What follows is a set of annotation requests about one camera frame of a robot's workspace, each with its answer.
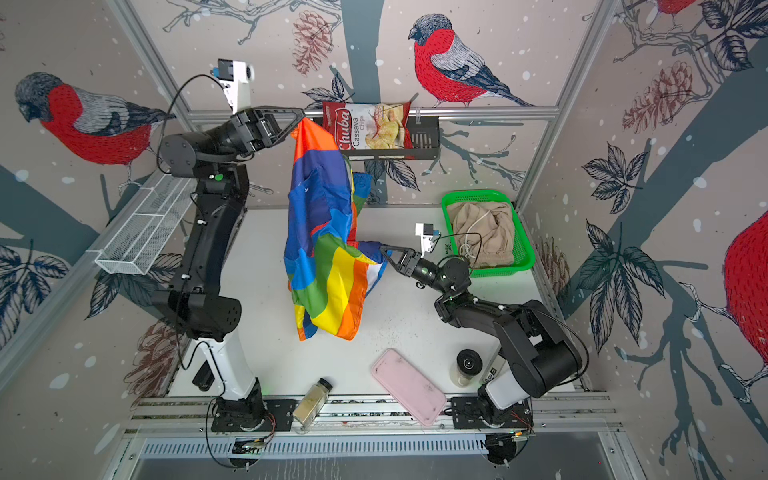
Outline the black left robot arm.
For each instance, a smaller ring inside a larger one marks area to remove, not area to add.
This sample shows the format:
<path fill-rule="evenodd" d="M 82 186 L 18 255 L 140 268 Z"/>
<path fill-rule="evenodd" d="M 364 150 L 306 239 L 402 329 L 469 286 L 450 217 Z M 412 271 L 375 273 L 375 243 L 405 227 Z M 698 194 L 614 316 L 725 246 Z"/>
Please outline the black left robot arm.
<path fill-rule="evenodd" d="M 247 212 L 246 163 L 282 143 L 303 117 L 300 108 L 247 108 L 213 129 L 166 135 L 160 142 L 159 156 L 171 176 L 196 183 L 190 195 L 196 216 L 179 268 L 152 302 L 177 332 L 202 348 L 226 400 L 247 398 L 257 383 L 240 343 L 231 337 L 241 303 L 220 293 L 225 260 Z"/>

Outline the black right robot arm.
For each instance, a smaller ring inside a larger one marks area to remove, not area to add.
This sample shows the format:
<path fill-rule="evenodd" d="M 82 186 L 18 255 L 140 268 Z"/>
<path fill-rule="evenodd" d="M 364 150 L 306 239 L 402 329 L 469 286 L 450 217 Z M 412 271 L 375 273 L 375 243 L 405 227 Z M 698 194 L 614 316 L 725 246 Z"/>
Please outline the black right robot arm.
<path fill-rule="evenodd" d="M 507 370 L 478 390 L 480 405 L 489 412 L 540 398 L 586 372 L 582 356 L 586 347 L 574 345 L 576 334 L 542 302 L 502 304 L 481 299 L 470 291 L 470 265 L 460 256 L 436 264 L 411 248 L 384 245 L 380 252 L 399 274 L 439 293 L 434 308 L 441 321 L 499 341 Z"/>

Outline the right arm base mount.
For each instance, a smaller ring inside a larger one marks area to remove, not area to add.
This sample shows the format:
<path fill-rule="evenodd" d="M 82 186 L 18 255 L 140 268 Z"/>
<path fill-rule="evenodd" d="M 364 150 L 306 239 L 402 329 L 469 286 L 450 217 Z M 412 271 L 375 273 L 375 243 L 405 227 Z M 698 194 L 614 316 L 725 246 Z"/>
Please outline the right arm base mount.
<path fill-rule="evenodd" d="M 528 400 L 497 408 L 490 399 L 480 396 L 456 396 L 449 400 L 444 414 L 451 417 L 453 427 L 469 429 L 533 429 L 533 411 Z"/>

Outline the rainbow striped shorts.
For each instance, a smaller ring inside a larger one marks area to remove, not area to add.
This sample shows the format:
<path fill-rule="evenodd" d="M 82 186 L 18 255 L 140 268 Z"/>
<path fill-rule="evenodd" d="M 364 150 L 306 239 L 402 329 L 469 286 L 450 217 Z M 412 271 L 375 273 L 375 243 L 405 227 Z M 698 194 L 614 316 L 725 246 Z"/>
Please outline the rainbow striped shorts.
<path fill-rule="evenodd" d="M 372 177 L 352 171 L 333 136 L 312 120 L 301 120 L 292 137 L 284 265 L 297 333 L 302 341 L 319 330 L 351 341 L 386 263 L 379 242 L 357 239 Z"/>

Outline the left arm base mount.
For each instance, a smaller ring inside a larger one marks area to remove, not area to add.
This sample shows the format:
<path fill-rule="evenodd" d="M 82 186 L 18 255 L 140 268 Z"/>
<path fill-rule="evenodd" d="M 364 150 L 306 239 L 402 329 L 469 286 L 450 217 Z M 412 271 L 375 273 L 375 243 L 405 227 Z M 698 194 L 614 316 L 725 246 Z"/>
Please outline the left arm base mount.
<path fill-rule="evenodd" d="M 295 399 L 259 397 L 241 400 L 216 399 L 210 430 L 215 433 L 287 432 L 291 430 Z"/>

